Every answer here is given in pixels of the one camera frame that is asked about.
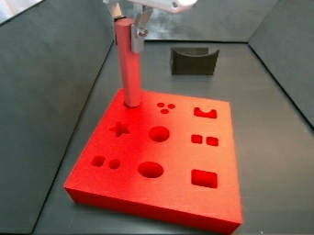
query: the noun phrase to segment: black object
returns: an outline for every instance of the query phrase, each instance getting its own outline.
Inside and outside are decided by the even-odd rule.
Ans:
[[[219,50],[172,48],[172,75],[213,75]]]

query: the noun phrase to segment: star-shaped hole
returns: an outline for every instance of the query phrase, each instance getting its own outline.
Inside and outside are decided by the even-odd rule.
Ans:
[[[122,134],[129,134],[128,126],[128,124],[124,124],[120,121],[114,123],[114,127],[110,128],[109,131],[114,132],[116,138],[118,138]]]

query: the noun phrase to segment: shape sorting board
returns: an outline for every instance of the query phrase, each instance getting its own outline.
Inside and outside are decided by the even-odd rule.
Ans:
[[[65,182],[74,202],[231,234],[243,222],[229,103],[120,90]]]

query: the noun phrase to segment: small round hole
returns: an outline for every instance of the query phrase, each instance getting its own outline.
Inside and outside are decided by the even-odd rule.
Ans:
[[[172,8],[174,9],[174,8],[177,8],[177,4],[174,3],[174,2],[172,2]]]
[[[154,162],[140,163],[137,171],[145,178],[158,178],[162,175],[162,167]]]
[[[110,169],[117,169],[120,167],[120,160],[117,160],[117,159],[112,159],[110,161],[109,161],[109,168]]]
[[[169,108],[169,109],[173,109],[173,108],[174,108],[174,105],[173,105],[173,104],[168,104],[168,108]]]
[[[168,110],[168,109],[161,109],[160,113],[161,113],[161,114],[168,114],[168,113],[169,113],[169,110]]]
[[[164,104],[162,103],[157,103],[156,106],[157,107],[164,107]]]
[[[102,156],[94,156],[92,160],[92,166],[100,167],[104,163],[104,157]]]
[[[164,127],[153,127],[148,132],[148,136],[152,141],[162,142],[169,138],[170,133],[169,130],[165,129]]]

